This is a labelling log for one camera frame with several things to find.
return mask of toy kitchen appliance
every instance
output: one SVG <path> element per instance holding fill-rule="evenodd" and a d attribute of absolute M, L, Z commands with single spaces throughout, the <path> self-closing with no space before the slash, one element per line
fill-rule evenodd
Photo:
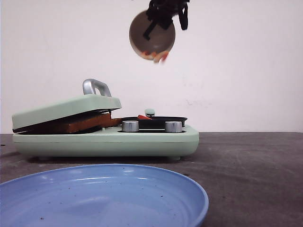
<path fill-rule="evenodd" d="M 157 117 L 147 109 L 145 114 L 151 120 L 144 116 L 111 119 L 111 111 L 121 108 L 121 104 L 105 83 L 87 79 L 83 92 L 83 96 L 14 114 L 17 151 L 38 157 L 179 159 L 197 149 L 199 133 L 185 125 L 186 118 Z M 100 119 L 100 123 L 91 124 L 91 119 Z"/>

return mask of mint green sandwich maker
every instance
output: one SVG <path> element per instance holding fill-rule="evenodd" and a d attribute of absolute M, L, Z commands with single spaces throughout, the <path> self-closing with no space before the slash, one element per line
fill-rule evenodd
<path fill-rule="evenodd" d="M 83 82 L 84 95 L 48 106 L 16 113 L 13 130 L 89 111 L 111 112 L 121 108 L 105 83 L 94 79 Z M 145 114 L 154 115 L 147 109 Z M 158 156 L 180 159 L 194 153 L 199 133 L 181 122 L 165 122 L 165 129 L 140 129 L 137 121 L 124 121 L 116 127 L 82 134 L 15 133 L 17 151 L 37 157 L 142 157 Z"/>

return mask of blue plate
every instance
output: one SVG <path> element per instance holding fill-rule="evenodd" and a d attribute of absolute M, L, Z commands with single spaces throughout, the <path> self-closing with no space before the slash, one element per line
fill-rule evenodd
<path fill-rule="evenodd" d="M 208 209 L 198 183 L 151 166 L 63 168 L 0 190 L 3 227 L 197 227 Z"/>

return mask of red food piece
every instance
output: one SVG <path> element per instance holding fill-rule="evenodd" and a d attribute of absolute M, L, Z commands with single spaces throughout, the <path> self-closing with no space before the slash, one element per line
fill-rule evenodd
<path fill-rule="evenodd" d="M 152 118 L 143 115 L 138 115 L 138 119 L 152 120 Z"/>

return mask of sandwich maker lid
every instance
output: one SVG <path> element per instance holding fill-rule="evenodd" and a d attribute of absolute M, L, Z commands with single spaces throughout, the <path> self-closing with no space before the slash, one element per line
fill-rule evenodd
<path fill-rule="evenodd" d="M 83 93 L 83 96 L 14 114 L 12 116 L 13 130 L 88 111 L 108 112 L 121 108 L 120 100 L 111 97 L 107 85 L 100 81 L 85 80 Z"/>

